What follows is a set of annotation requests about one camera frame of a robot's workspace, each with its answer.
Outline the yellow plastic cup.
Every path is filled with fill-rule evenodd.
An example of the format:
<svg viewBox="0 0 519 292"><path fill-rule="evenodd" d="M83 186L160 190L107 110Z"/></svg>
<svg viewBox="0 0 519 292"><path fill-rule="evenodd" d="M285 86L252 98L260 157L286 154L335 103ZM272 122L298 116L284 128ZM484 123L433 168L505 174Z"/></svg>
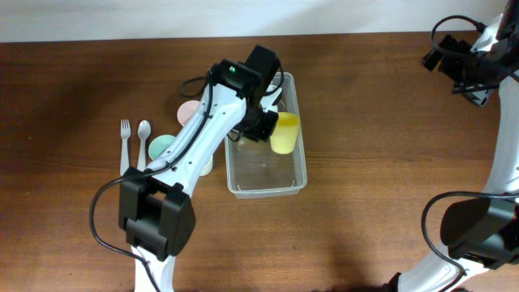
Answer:
<svg viewBox="0 0 519 292"><path fill-rule="evenodd" d="M277 154L290 154L295 149L300 127L300 117L290 112L280 112L270 137L271 149Z"/></svg>

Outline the pink plastic cup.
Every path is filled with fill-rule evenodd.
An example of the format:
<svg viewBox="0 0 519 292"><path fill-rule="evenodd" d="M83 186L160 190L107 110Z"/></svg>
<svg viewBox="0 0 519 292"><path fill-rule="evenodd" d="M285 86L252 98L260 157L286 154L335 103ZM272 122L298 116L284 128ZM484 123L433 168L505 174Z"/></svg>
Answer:
<svg viewBox="0 0 519 292"><path fill-rule="evenodd" d="M199 107L199 101L186 101L182 103L177 112L178 122L184 127Z"/></svg>

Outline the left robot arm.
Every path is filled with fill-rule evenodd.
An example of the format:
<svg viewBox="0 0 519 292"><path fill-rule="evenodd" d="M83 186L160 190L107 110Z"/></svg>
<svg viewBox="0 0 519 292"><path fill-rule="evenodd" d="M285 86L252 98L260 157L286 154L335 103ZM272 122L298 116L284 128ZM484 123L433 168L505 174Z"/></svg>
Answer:
<svg viewBox="0 0 519 292"><path fill-rule="evenodd" d="M144 170L129 168L119 188L118 225L135 258L135 290L171 291L175 257L189 241L196 223L191 196L218 145L231 132L266 141L278 115L261 105L279 101L270 89L281 61L257 45L245 62L227 59L207 73L198 109L175 141Z"/></svg>

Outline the cream plastic cup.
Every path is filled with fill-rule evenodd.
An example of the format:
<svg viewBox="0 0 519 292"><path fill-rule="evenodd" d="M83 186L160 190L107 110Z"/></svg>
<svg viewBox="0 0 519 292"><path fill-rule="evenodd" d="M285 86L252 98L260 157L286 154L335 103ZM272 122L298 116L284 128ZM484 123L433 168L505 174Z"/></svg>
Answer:
<svg viewBox="0 0 519 292"><path fill-rule="evenodd" d="M208 162L205 164L205 166L203 167L200 175L201 176L206 176L208 175L211 171L212 171L212 168L213 168L213 157L210 157L210 159L208 160Z"/></svg>

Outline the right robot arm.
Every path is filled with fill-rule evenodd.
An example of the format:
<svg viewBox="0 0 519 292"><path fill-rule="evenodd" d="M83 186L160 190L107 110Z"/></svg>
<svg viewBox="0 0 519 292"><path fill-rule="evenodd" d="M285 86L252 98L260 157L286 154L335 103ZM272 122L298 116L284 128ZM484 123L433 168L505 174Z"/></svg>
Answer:
<svg viewBox="0 0 519 292"><path fill-rule="evenodd" d="M385 291L454 291L471 277L518 262L518 3L488 25L470 21L474 44L450 35L422 58L454 82L453 93L482 106L493 91L500 99L495 155L481 192L450 191L430 199L421 230L431 252L397 273Z"/></svg>

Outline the green plastic cup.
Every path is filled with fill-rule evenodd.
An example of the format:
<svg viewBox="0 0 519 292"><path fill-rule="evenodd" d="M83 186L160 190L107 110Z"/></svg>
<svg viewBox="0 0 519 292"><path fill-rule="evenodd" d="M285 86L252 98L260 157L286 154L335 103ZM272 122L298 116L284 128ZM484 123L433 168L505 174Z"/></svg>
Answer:
<svg viewBox="0 0 519 292"><path fill-rule="evenodd" d="M173 135L159 135L148 146L148 155L152 161L157 159L175 140Z"/></svg>

